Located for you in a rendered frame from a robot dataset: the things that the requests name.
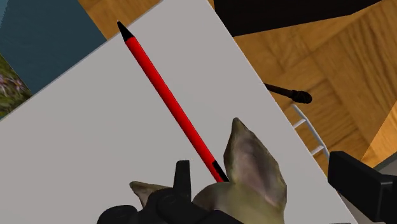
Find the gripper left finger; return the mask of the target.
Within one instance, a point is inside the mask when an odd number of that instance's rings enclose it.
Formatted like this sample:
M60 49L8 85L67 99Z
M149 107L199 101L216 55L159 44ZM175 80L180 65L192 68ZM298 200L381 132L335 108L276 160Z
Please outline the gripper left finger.
M176 163L173 187L150 194L138 211L121 205L105 210L97 224L214 224L213 215L191 202L190 162Z

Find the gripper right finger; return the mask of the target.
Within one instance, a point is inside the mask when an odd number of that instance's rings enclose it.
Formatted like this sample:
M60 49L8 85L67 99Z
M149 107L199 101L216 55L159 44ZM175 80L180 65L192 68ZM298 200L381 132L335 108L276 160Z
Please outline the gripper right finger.
M329 184L373 222L397 222L397 176L382 174L344 151L332 151Z

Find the green pointy-eared figure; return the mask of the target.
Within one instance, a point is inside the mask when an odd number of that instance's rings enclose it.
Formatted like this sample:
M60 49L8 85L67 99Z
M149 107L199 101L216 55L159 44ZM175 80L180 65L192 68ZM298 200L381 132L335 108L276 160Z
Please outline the green pointy-eared figure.
M243 224L285 224L287 185L268 149L235 117L223 154L227 182L206 186L193 203L220 210Z

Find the red pen with black tip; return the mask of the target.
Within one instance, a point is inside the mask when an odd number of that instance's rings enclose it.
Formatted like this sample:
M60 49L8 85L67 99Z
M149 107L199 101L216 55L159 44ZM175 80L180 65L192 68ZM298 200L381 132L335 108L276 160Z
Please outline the red pen with black tip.
M217 182L229 181L227 175L220 167L219 163L216 161L195 127L192 125L186 113L183 111L182 107L164 82L160 73L144 51L141 44L138 42L137 38L120 21L117 21L117 26L127 48L140 65L144 74L147 76L214 179Z

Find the white table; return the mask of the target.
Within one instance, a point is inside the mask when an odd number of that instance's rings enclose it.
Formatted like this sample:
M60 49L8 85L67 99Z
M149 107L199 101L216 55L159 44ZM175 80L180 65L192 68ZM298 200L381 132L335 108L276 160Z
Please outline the white table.
M286 224L357 224L206 0L163 0L129 25L215 159L239 118L277 160ZM139 206L131 181L214 182L116 35L0 120L0 224L96 224Z

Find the black rod with knob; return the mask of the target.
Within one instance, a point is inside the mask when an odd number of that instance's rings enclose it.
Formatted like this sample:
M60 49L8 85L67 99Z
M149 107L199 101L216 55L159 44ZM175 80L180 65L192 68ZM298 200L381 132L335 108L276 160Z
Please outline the black rod with knob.
M312 96L306 91L288 90L286 88L277 87L268 83L264 83L264 85L270 92L288 97L293 102L303 103L303 104L309 104L312 102Z

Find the white ladder-shaped frame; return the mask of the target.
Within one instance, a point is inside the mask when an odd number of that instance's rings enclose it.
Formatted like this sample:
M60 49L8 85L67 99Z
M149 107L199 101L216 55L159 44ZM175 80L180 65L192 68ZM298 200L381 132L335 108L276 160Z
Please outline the white ladder-shaped frame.
M330 159L330 152L328 151L328 148L326 147L324 141L321 139L320 135L317 133L316 129L313 127L311 124L310 120L307 118L307 116L302 112L302 110L296 105L292 104L292 108L296 111L298 116L300 117L299 121L295 122L292 127L296 129L302 124L306 124L308 129L310 130L311 134L313 135L314 139L317 141L318 146L312 150L310 150L310 154L312 156L318 154L321 152L327 160Z

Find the flower wall picture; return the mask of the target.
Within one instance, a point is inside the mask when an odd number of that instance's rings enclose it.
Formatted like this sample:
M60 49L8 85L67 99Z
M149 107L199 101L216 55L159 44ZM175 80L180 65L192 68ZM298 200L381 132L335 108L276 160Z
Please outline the flower wall picture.
M31 97L27 85L0 54L0 119Z

